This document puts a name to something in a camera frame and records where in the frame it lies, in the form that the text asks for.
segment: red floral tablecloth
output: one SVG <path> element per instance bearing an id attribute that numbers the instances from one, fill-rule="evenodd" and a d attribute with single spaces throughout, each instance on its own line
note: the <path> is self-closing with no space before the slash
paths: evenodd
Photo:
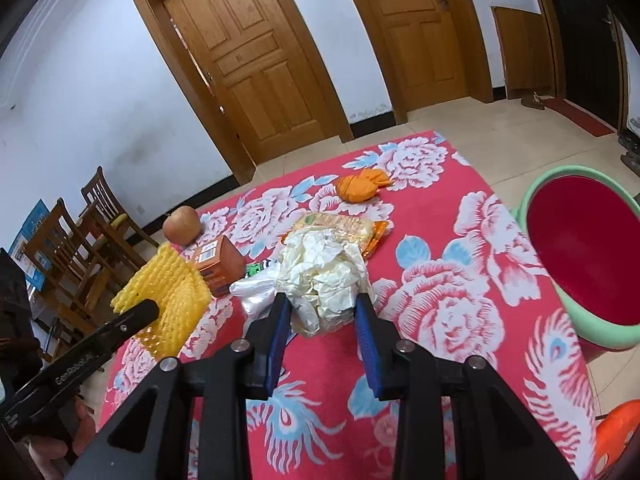
<path id="1" fill-rule="evenodd" d="M 332 182 L 382 168 L 394 184 L 349 204 Z M 368 261 L 381 317 L 439 357 L 483 355 L 572 464 L 592 473 L 593 397 L 578 339 L 546 270 L 507 209 L 436 132 L 348 153 L 295 171 L 201 211 L 196 244 L 226 234 L 248 259 L 281 250 L 280 237 L 306 211 L 387 220 L 390 234 Z M 188 254 L 196 246 L 186 248 Z M 213 300 L 185 344 L 183 361 L 210 356 L 242 335 L 239 303 Z M 103 424 L 154 366 L 135 338 L 111 369 Z M 455 473 L 450 406 L 444 402 L 447 474 Z M 372 395 L 353 325 L 290 341 L 267 402 L 247 402 L 254 478 L 390 478 L 398 404 Z M 199 413 L 189 478 L 197 476 Z"/>

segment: orange box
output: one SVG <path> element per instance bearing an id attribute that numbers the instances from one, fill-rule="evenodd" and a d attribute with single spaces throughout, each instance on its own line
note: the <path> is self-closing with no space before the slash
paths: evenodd
<path id="1" fill-rule="evenodd" d="M 225 235 L 198 247 L 190 261 L 196 266 L 215 298 L 226 296 L 229 285 L 244 278 L 246 261 Z"/>

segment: door frame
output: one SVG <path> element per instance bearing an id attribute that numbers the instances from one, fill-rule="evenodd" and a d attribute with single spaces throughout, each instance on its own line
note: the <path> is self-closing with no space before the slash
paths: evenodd
<path id="1" fill-rule="evenodd" d="M 386 83 L 396 123 L 405 123 L 407 122 L 407 107 L 402 97 L 400 81 L 392 63 L 391 52 L 386 46 L 382 28 L 376 19 L 369 0 L 353 0 L 353 2 L 358 9 L 380 65 L 380 71 Z M 473 1 L 449 0 L 449 5 L 454 29 L 460 44 L 469 95 L 483 103 L 492 103 L 494 101 L 494 92 L 489 73 L 489 61 L 486 56 L 480 22 L 478 21 L 478 14 Z"/>
<path id="2" fill-rule="evenodd" d="M 545 17 L 546 28 L 549 31 L 551 41 L 551 52 L 553 56 L 554 86 L 555 96 L 566 97 L 566 75 L 564 72 L 564 51 L 562 50 L 562 37 L 560 35 L 560 23 L 553 0 L 538 0 L 540 12 Z M 620 81 L 620 107 L 618 110 L 618 124 L 612 124 L 620 133 L 626 127 L 626 116 L 628 114 L 628 74 L 626 69 L 625 43 L 622 37 L 622 29 L 618 19 L 609 11 L 612 16 L 611 31 L 616 43 L 616 53 L 618 55 L 618 79 Z"/>
<path id="3" fill-rule="evenodd" d="M 255 164 L 240 141 L 230 120 L 222 113 L 220 102 L 211 94 L 188 51 L 180 41 L 171 22 L 164 0 L 133 0 L 143 22 L 164 62 L 171 71 L 182 93 L 200 120 L 207 134 L 225 159 L 240 184 L 251 182 Z M 278 0 L 282 12 L 289 21 L 300 42 L 311 69 L 318 80 L 322 96 L 329 108 L 334 131 L 342 142 L 353 140 L 349 121 L 338 99 L 334 84 L 318 52 L 306 23 L 293 0 Z"/>

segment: red doormat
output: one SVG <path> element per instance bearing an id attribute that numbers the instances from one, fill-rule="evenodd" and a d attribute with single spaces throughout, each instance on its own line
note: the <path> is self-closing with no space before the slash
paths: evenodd
<path id="1" fill-rule="evenodd" d="M 567 119 L 573 121 L 580 126 L 583 130 L 586 130 L 594 137 L 601 137 L 603 135 L 612 134 L 614 131 L 601 123 L 599 120 L 594 119 L 588 113 L 583 112 L 580 108 L 576 108 L 568 101 L 565 101 L 559 97 L 551 97 L 550 99 L 544 99 L 542 101 L 545 106 L 548 106 L 552 110 L 555 110 L 559 114 L 564 115 Z"/>

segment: wooden chair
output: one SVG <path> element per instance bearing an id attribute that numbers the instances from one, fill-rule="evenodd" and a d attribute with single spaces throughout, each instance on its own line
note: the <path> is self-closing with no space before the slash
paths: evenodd
<path id="1" fill-rule="evenodd" d="M 86 220 L 76 225 L 59 198 L 22 251 L 46 278 L 43 296 L 51 302 L 55 292 L 60 293 L 64 301 L 56 301 L 59 316 L 87 335 L 97 327 L 91 314 L 101 295 L 105 290 L 116 294 L 124 281 L 87 239 L 94 224 L 92 216 L 83 218 Z M 50 262 L 48 268 L 43 257 Z"/>
<path id="2" fill-rule="evenodd" d="M 120 205 L 120 202 L 118 202 L 113 191 L 111 191 L 109 184 L 107 184 L 104 174 L 102 173 L 102 166 L 98 166 L 95 175 L 89 183 L 81 189 L 81 192 L 87 205 L 95 203 L 104 219 L 116 229 L 116 231 L 121 233 L 122 236 L 124 236 L 127 229 L 131 227 L 142 236 L 144 240 L 158 247 L 158 242 L 146 234 L 140 226 L 131 219 L 129 214 L 124 211 L 124 208 Z"/>

